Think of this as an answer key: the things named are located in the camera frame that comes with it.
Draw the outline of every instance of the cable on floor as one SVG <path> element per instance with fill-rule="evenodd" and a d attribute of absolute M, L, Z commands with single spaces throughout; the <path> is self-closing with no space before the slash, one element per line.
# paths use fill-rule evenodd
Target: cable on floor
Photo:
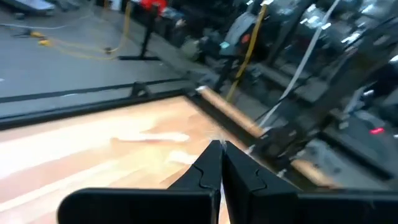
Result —
<path fill-rule="evenodd" d="M 129 1 L 127 3 L 126 11 L 124 13 L 123 34 L 122 34 L 121 40 L 119 42 L 119 45 L 116 48 L 114 48 L 114 49 L 107 50 L 106 51 L 107 54 L 111 54 L 111 53 L 114 53 L 114 52 L 118 51 L 125 44 L 126 39 L 127 39 L 127 35 L 129 33 L 129 27 L 130 27 L 130 17 L 129 16 L 130 16 L 130 13 L 131 13 L 131 8 L 132 8 L 131 7 L 131 2 Z M 55 40 L 55 41 L 64 43 L 64 44 L 69 45 L 71 47 L 80 48 L 80 49 L 83 49 L 83 50 L 92 50 L 92 51 L 104 52 L 104 50 L 98 50 L 98 49 L 91 48 L 91 47 L 88 47 L 88 46 L 85 46 L 85 45 L 69 43 L 69 42 L 65 42 L 65 41 L 62 41 L 62 40 Z M 83 54 L 81 52 L 74 52 L 74 51 L 71 51 L 71 50 L 67 50 L 67 49 L 64 49 L 62 47 L 59 47 L 59 46 L 56 46 L 56 45 L 52 45 L 52 44 L 49 44 L 49 47 L 54 47 L 56 50 L 58 50 L 62 54 L 66 54 L 66 55 L 69 55 L 69 56 L 72 56 L 72 57 L 81 58 L 81 59 L 113 60 L 113 59 L 116 58 L 116 56 L 112 56 L 112 57 L 96 57 L 96 56 L 92 56 L 92 55 Z"/>
<path fill-rule="evenodd" d="M 243 75 L 243 73 L 244 73 L 246 67 L 247 67 L 248 64 L 249 64 L 251 55 L 252 55 L 253 50 L 254 50 L 254 46 L 255 46 L 255 44 L 256 44 L 257 35 L 258 35 L 258 32 L 259 32 L 259 29 L 260 29 L 262 20 L 263 20 L 264 16 L 266 15 L 267 5 L 268 5 L 268 4 L 265 3 L 265 1 L 264 1 L 264 2 L 263 2 L 263 5 L 262 5 L 262 7 L 261 7 L 260 13 L 259 13 L 259 15 L 258 15 L 258 17 L 257 17 L 256 25 L 254 26 L 253 32 L 252 32 L 252 34 L 251 34 L 250 43 L 249 43 L 248 51 L 246 52 L 246 56 L 245 56 L 245 58 L 244 58 L 244 61 L 243 61 L 242 65 L 240 66 L 238 72 L 236 73 L 235 81 L 234 81 L 234 83 L 232 84 L 232 86 L 231 86 L 231 88 L 229 89 L 229 92 L 228 92 L 228 94 L 227 94 L 227 96 L 226 96 L 226 101 L 228 101 L 228 102 L 231 101 L 231 98 L 232 98 L 232 96 L 233 96 L 233 93 L 235 92 L 235 89 L 236 89 L 236 87 L 237 87 L 237 85 L 238 85 L 238 83 L 239 83 L 239 78 L 241 78 L 241 76 Z"/>
<path fill-rule="evenodd" d="M 103 13 L 101 14 L 101 17 L 104 14 L 104 10 L 106 10 L 108 5 L 108 0 L 104 0 L 104 9 L 103 9 Z M 23 25 L 18 25 L 18 24 L 0 24 L 0 26 L 6 26 L 6 27 L 19 27 L 19 28 L 25 28 L 25 29 L 38 29 L 38 30 L 56 30 L 56 29 L 62 29 L 65 28 L 67 26 L 70 26 L 72 23 L 75 23 L 77 21 L 80 21 L 84 18 L 90 17 L 93 15 L 93 11 L 91 10 L 93 5 L 91 5 L 89 7 L 89 13 L 85 16 L 79 17 L 76 20 L 73 20 L 67 24 L 64 24 L 62 26 L 57 26 L 57 27 L 39 27 L 39 26 L 23 26 Z M 129 22 L 130 22 L 130 18 L 129 15 L 131 13 L 131 2 L 129 1 L 126 5 L 126 10 L 125 10 L 125 16 L 124 16 L 124 26 L 123 26 L 123 34 L 121 37 L 121 40 L 119 41 L 119 44 L 116 48 L 114 49 L 110 49 L 110 48 L 105 48 L 105 49 L 101 49 L 101 48 L 97 48 L 97 47 L 90 47 L 87 46 L 85 44 L 77 44 L 77 43 L 72 43 L 72 42 L 67 42 L 64 40 L 60 40 L 60 39 L 56 39 L 54 37 L 49 37 L 46 35 L 43 35 L 39 32 L 31 32 L 30 36 L 31 37 L 37 37 L 40 38 L 39 40 L 39 44 L 46 46 L 46 47 L 53 47 L 56 50 L 58 50 L 60 53 L 62 54 L 67 54 L 69 56 L 72 57 L 77 57 L 77 58 L 82 58 L 82 59 L 95 59 L 95 60 L 112 60 L 115 59 L 116 57 L 97 57 L 97 56 L 92 56 L 92 55 L 87 55 L 81 52 L 75 52 L 75 51 L 71 51 L 71 50 L 67 50 L 65 47 L 60 47 L 55 45 L 55 43 L 61 44 L 61 45 L 65 45 L 68 47 L 74 47 L 80 50 L 89 50 L 92 52 L 99 52 L 99 53 L 106 53 L 106 54 L 112 54 L 115 53 L 116 51 L 118 51 L 126 42 L 127 39 L 127 35 L 129 33 Z"/>
<path fill-rule="evenodd" d="M 110 5 L 109 5 L 109 0 L 104 0 L 104 8 L 101 11 L 101 15 L 98 18 L 98 23 L 95 25 L 94 28 L 89 28 L 88 31 L 91 34 L 92 38 L 93 38 L 93 42 L 95 42 L 96 46 L 108 46 L 108 43 L 106 43 L 104 41 L 104 37 L 103 34 L 104 33 L 104 24 L 106 23 L 106 21 L 108 21 L 108 12 L 110 9 Z M 99 50 L 108 50 L 109 52 L 107 52 L 107 54 L 112 53 L 110 51 L 110 47 L 107 47 L 105 49 L 99 49 Z"/>
<path fill-rule="evenodd" d="M 335 10 L 337 4 L 340 2 L 340 0 L 335 0 L 334 3 L 330 6 L 329 10 L 326 12 L 325 16 L 323 17 L 321 24 L 326 24 L 326 22 L 328 21 L 331 13 L 333 12 L 333 10 Z M 280 97 L 280 99 L 285 98 L 290 91 L 292 90 L 293 86 L 295 85 L 297 79 L 299 79 L 299 76 L 301 75 L 304 66 L 307 64 L 309 57 L 311 56 L 311 53 L 315 47 L 315 44 L 317 43 L 317 40 L 319 39 L 319 36 L 322 32 L 322 26 L 319 26 L 317 31 L 315 31 L 310 44 L 308 45 L 307 50 L 305 51 L 304 57 L 302 59 L 302 61 L 300 62 L 300 65 L 298 66 L 292 80 L 290 81 L 289 85 L 287 86 L 286 90 L 283 92 L 282 96 Z M 280 102 L 278 104 L 276 104 L 264 117 L 264 119 L 260 122 L 260 127 L 263 126 L 267 120 L 272 116 L 272 114 L 274 114 L 275 110 L 279 107 Z"/>

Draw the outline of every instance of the concrete floor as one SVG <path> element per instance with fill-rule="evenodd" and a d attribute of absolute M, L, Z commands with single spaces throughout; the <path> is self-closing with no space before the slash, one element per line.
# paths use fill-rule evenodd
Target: concrete floor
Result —
<path fill-rule="evenodd" d="M 69 22 L 82 16 L 86 16 L 86 18 L 73 23 Z M 37 31 L 50 38 L 98 49 L 115 48 L 121 39 L 120 31 L 110 23 L 94 16 L 87 7 L 75 12 L 56 12 L 53 17 L 28 17 L 24 21 L 16 21 L 9 13 L 2 10 L 0 11 L 0 21 L 44 27 L 57 27 L 69 23 L 69 26 L 62 29 L 37 29 Z M 37 39 L 12 36 L 18 32 L 20 32 L 19 29 L 9 30 L 0 27 L 0 47 L 2 49 L 0 51 L 0 97 L 180 77 L 180 74 L 163 62 L 99 60 L 99 58 L 107 58 L 109 55 L 90 51 L 82 52 L 80 49 L 65 48 L 64 45 L 59 44 L 55 44 L 56 47 L 43 47 L 38 45 Z M 71 51 L 99 58 L 80 58 L 71 55 L 75 54 Z M 140 47 L 127 39 L 115 55 L 136 55 L 139 51 Z M 120 98 L 127 94 L 128 90 L 114 90 L 106 93 L 7 103 L 1 106 L 0 116 Z"/>

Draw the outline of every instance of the white cable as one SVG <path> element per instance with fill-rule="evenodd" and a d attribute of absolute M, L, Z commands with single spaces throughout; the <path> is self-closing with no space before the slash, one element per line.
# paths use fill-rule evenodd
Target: white cable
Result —
<path fill-rule="evenodd" d="M 37 29 L 37 30 L 55 30 L 55 29 L 62 29 L 64 27 L 70 26 L 75 22 L 78 22 L 82 19 L 86 19 L 88 17 L 91 17 L 94 13 L 91 10 L 93 7 L 93 3 L 91 3 L 91 5 L 88 8 L 88 12 L 85 16 L 81 16 L 77 19 L 74 19 L 70 22 L 67 22 L 66 24 L 62 25 L 62 26 L 57 26 L 57 27 L 36 27 L 36 26 L 24 26 L 24 25 L 18 25 L 18 24 L 0 24 L 0 26 L 6 26 L 6 27 L 17 27 L 17 28 L 25 28 L 25 29 Z"/>
<path fill-rule="evenodd" d="M 280 99 L 284 98 L 285 96 L 287 96 L 290 91 L 292 90 L 294 84 L 296 83 L 297 79 L 299 79 L 299 76 L 301 74 L 301 72 L 304 69 L 305 64 L 307 64 L 308 59 L 311 56 L 311 53 L 315 47 L 315 44 L 317 43 L 317 40 L 319 39 L 319 36 L 322 32 L 322 26 L 328 21 L 330 14 L 333 12 L 333 10 L 335 10 L 337 4 L 340 2 L 340 0 L 335 0 L 334 3 L 330 6 L 329 10 L 326 12 L 325 16 L 323 17 L 322 21 L 321 21 L 321 25 L 318 27 L 317 31 L 315 31 L 310 44 L 308 45 L 307 50 L 305 51 L 304 57 L 300 62 L 300 65 L 298 66 L 292 80 L 290 81 L 289 85 L 287 86 L 286 90 L 284 91 L 284 93 L 282 94 L 282 96 L 280 97 Z M 271 115 L 275 112 L 275 110 L 279 107 L 280 103 L 278 103 L 277 105 L 275 105 L 264 117 L 264 119 L 260 122 L 260 127 L 263 126 L 266 121 L 271 117 Z"/>

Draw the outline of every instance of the wooden board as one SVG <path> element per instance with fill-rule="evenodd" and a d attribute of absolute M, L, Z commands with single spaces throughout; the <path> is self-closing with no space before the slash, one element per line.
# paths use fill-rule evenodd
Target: wooden board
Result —
<path fill-rule="evenodd" d="M 190 139 L 115 139 L 121 133 L 166 132 Z M 243 146 L 182 96 L 3 131 L 0 223 L 55 224 L 61 200 L 85 187 L 165 189 L 219 138 Z M 220 219 L 228 223 L 224 203 Z"/>

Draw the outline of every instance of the black stand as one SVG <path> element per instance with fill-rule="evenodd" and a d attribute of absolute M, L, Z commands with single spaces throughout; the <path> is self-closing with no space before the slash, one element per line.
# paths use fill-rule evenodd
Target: black stand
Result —
<path fill-rule="evenodd" d="M 147 29 L 145 32 L 144 42 L 141 46 L 141 53 L 138 56 L 135 55 L 126 55 L 126 56 L 119 56 L 119 60 L 143 60 L 143 61 L 158 61 L 160 58 L 158 57 L 148 57 L 145 56 L 147 52 L 147 46 L 149 43 L 150 35 L 154 31 L 155 26 L 155 19 L 157 17 L 157 13 L 159 11 L 159 6 L 157 4 L 152 5 L 152 9 L 150 10 L 149 20 L 147 23 Z"/>
<path fill-rule="evenodd" d="M 223 68 L 221 69 L 221 74 L 213 88 L 213 90 L 220 94 L 221 93 L 221 88 L 224 85 L 224 82 L 228 79 L 228 75 L 231 72 L 232 64 L 234 62 L 234 59 L 229 58 L 226 63 L 224 64 Z"/>

